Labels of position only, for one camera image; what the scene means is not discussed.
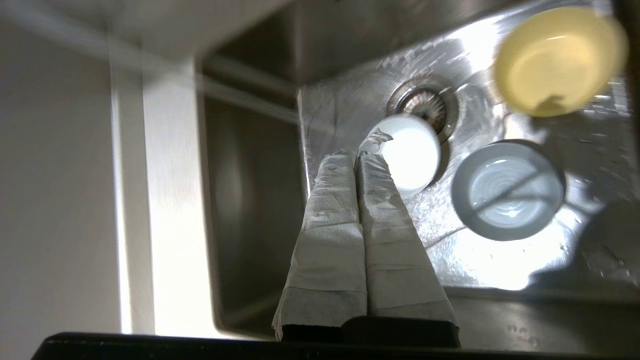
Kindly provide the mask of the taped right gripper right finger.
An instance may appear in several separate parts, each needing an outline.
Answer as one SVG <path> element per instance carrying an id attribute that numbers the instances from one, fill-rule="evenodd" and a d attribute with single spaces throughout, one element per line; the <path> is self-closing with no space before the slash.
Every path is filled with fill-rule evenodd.
<path id="1" fill-rule="evenodd" d="M 450 299 L 380 153 L 391 141 L 390 134 L 373 130 L 359 146 L 355 165 L 368 314 L 457 326 Z"/>

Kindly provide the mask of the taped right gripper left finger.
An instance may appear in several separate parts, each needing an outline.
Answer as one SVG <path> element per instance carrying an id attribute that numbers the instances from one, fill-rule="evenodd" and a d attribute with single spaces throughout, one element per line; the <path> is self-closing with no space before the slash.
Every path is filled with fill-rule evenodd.
<path id="1" fill-rule="evenodd" d="M 354 160 L 339 151 L 320 162 L 272 327 L 283 342 L 295 330 L 338 330 L 366 314 L 365 243 Z"/>

